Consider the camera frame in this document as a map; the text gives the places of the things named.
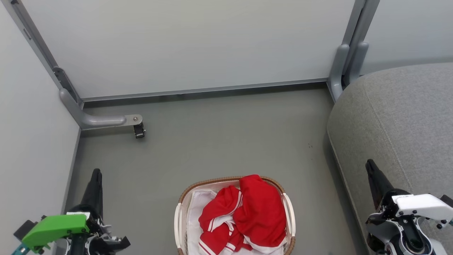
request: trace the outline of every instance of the laundry basket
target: laundry basket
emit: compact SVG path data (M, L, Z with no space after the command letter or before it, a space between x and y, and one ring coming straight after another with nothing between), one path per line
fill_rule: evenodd
M233 176L201 181L192 184L184 190L183 194L179 198L178 205L176 206L176 210L174 212L174 239L176 246L178 247L179 255L193 255L188 254L187 248L187 215L192 194L195 191L200 190L212 190L218 192L222 188L230 185L239 188L239 179L242 177L243 176ZM286 212L286 244L284 245L284 255L289 255L293 251L296 243L296 222L293 205L291 204L291 200L288 195L286 195L283 187L278 182L268 177L261 176L261 178L267 183L275 186L281 194L282 203Z

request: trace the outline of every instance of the brown woven basket rim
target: brown woven basket rim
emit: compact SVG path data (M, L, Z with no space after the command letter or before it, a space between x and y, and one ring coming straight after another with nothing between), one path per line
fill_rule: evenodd
M189 187L187 187L187 189L184 190L184 192L182 193L182 195L180 196L179 198L179 201L178 203L182 203L184 198L186 197L186 195L194 188L198 187L198 186L201 186L201 185L206 185L206 184L211 184L211 183L216 183L216 182L224 182L224 181L238 181L239 179L241 179L242 177L244 176L231 176L231 177L223 177L223 178L216 178L216 179L210 179L210 180L206 180L206 181L199 181L199 182L196 182L192 185L190 185ZM275 187L277 187L277 189L279 189L279 191L281 193L285 193L284 191L284 188L274 179L272 178L269 178L269 177L266 177L266 176L260 176L261 179L263 179L264 181L267 181L267 182L270 182L272 183ZM291 241L289 243L289 247L288 247L288 250L284 253L284 255L290 255L291 252L293 251L294 249L294 246L296 245L296 237L295 236L292 236L291 237ZM183 250L181 248L178 248L178 255L187 255L187 254L184 254Z

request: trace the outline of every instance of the white partition panel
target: white partition panel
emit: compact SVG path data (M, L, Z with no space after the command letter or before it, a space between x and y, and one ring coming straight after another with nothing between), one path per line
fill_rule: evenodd
M453 1L381 0L365 41L361 74L453 61Z
M61 213L79 133L22 29L0 3L2 254L19 246L25 221Z
M354 0L23 0L81 98L328 77Z

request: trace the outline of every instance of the gray ottoman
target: gray ottoman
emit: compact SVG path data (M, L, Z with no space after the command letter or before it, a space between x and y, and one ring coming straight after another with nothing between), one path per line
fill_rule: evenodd
M395 68L360 77L335 104L328 135L363 236L374 212L365 163L395 188L453 197L453 63ZM453 227L424 232L453 254Z

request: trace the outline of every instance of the white basket handle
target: white basket handle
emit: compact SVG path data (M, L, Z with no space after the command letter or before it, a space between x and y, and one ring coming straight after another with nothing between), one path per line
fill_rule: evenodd
M286 221L288 222L289 233L291 236L296 236L296 216L294 215L293 204L286 193L283 193L285 201Z
M180 217L181 217L181 203L178 203L178 205L176 206L176 210L174 211L174 222L173 222L173 226L174 226L174 241L176 242L176 246L179 248L181 248L181 246L183 246L181 244L181 241L179 239L179 232L180 232L180 226L179 226L179 223L180 223Z

